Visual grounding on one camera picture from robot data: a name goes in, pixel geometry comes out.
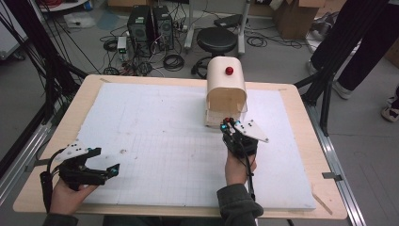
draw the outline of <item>sleeve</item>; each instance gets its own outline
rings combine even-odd
[[[263,214],[263,208],[250,198],[242,184],[221,188],[217,198],[226,226],[255,226],[255,218]]]
[[[78,219],[69,215],[48,214],[42,226],[76,226]]]

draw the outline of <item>computer tower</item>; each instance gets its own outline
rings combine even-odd
[[[155,33],[160,50],[174,49],[173,23],[168,7],[154,6],[152,8]]]
[[[150,57],[152,55],[151,45],[154,40],[151,8],[144,5],[133,6],[127,22],[127,28],[130,33],[135,55],[139,57]]]

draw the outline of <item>white mounting plate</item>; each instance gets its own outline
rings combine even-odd
[[[269,142],[267,135],[254,120],[245,121],[243,123],[236,121],[234,128],[247,137],[255,138],[266,143]]]
[[[79,139],[76,139],[62,153],[56,156],[55,161],[61,162],[85,153],[88,153],[88,149]]]

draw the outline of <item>wooden table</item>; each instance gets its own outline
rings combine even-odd
[[[41,159],[50,158],[57,150],[65,148],[76,139],[80,126],[94,103],[102,83],[206,87],[206,81],[204,80],[90,75],[77,92],[72,104],[44,150]],[[316,209],[312,211],[265,211],[261,218],[346,218],[346,209],[334,180],[324,179],[322,176],[322,172],[330,172],[330,169],[296,87],[287,84],[249,82],[246,83],[246,87],[247,89],[278,90],[280,92],[305,171],[311,183],[311,192],[316,202]],[[45,212],[39,177],[44,170],[44,166],[34,168],[14,203],[13,208],[15,211]],[[78,213],[181,217],[219,216],[217,208],[113,204],[83,204]]]

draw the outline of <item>gray floor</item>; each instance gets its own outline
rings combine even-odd
[[[83,49],[93,64],[103,65],[105,50],[100,37],[109,35],[111,29],[126,24],[124,15],[117,18],[104,8],[95,8],[90,12],[97,25],[88,29],[73,30],[71,36]],[[197,26],[207,26],[215,16],[209,15],[196,22]],[[250,18],[252,28],[268,27],[268,19]],[[263,31],[267,36],[277,36],[274,28]],[[74,47],[66,42],[72,62],[83,71],[94,69]],[[197,78],[190,74],[191,66],[206,54],[194,45],[188,54],[182,52],[184,68],[176,73],[160,69],[165,77]],[[246,54],[240,57],[246,81],[268,83],[295,83],[308,76],[305,63],[311,52],[307,46],[296,49],[269,41],[264,48],[246,45]],[[118,67],[117,61],[112,65]],[[0,62],[0,157],[10,148],[18,135],[43,104],[43,89],[36,71],[29,60],[8,60]],[[151,76],[163,76],[153,71]],[[337,155],[343,165],[346,177],[357,199],[367,225],[399,225],[399,186],[398,126],[397,123],[384,121],[379,116],[385,100],[393,93],[399,82],[399,69],[386,59],[381,59],[366,80],[356,89],[350,100],[341,99],[335,92],[331,96],[328,129]],[[40,225],[44,214],[15,213],[12,204],[17,197],[28,173],[18,181],[13,191],[0,206],[1,224]],[[79,225],[102,225],[102,216],[78,216]],[[260,225],[288,225],[283,219],[261,219]],[[301,220],[295,219],[295,225],[349,225],[347,220]]]

